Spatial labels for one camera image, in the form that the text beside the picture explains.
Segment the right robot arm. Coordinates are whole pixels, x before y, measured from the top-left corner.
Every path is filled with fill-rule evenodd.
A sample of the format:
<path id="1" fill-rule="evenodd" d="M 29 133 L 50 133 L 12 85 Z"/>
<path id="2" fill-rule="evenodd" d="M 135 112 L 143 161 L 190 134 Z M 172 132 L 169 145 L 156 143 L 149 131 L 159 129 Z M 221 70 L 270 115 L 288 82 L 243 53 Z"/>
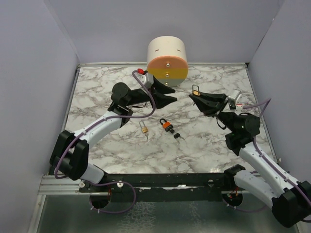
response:
<path id="1" fill-rule="evenodd" d="M 222 123 L 223 130 L 229 129 L 225 142 L 229 150 L 249 163 L 261 176 L 241 169 L 223 178 L 229 190 L 236 187 L 247 190 L 268 206 L 276 220 L 284 227 L 298 222 L 308 222 L 311 215 L 311 184 L 301 182 L 283 170 L 273 159 L 266 155 L 256 143 L 260 133 L 260 117 L 244 112 L 250 106 L 235 103 L 240 114 L 223 109 L 233 99 L 225 94 L 210 94 L 194 90 L 189 95 L 194 104 L 207 117 L 215 117 Z"/>

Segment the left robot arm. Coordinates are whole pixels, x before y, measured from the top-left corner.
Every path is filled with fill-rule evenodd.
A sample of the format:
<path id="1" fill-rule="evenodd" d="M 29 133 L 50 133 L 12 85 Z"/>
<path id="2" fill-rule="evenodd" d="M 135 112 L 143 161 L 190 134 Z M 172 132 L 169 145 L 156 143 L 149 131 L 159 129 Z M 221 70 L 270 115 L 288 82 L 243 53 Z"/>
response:
<path id="1" fill-rule="evenodd" d="M 90 148 L 124 126 L 129 119 L 135 118 L 130 106 L 149 102 L 154 112 L 177 101 L 177 98 L 170 96 L 175 92 L 173 88 L 162 84 L 146 71 L 141 78 L 136 76 L 137 73 L 135 70 L 132 75 L 140 84 L 139 89 L 132 90 L 123 82 L 116 83 L 112 88 L 112 103 L 103 116 L 73 133 L 64 130 L 59 134 L 50 158 L 56 179 L 83 180 L 98 192 L 105 190 L 105 172 L 88 161 Z"/>

